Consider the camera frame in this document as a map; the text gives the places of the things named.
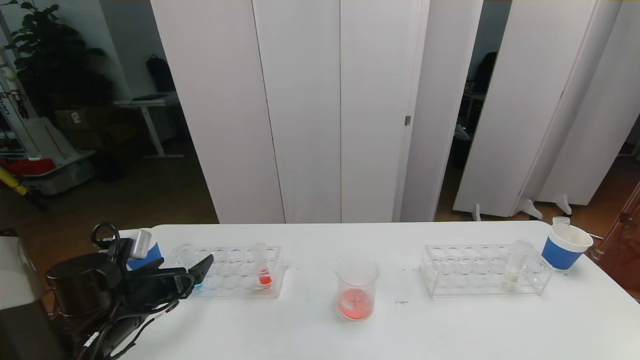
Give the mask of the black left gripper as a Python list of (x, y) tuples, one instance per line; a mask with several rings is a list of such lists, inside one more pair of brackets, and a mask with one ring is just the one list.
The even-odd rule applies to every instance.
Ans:
[(182, 292), (187, 289), (189, 294), (193, 284), (201, 284), (214, 260), (214, 255), (208, 254), (188, 272), (185, 268), (137, 269), (125, 279), (125, 303), (130, 307), (153, 307), (184, 298)]

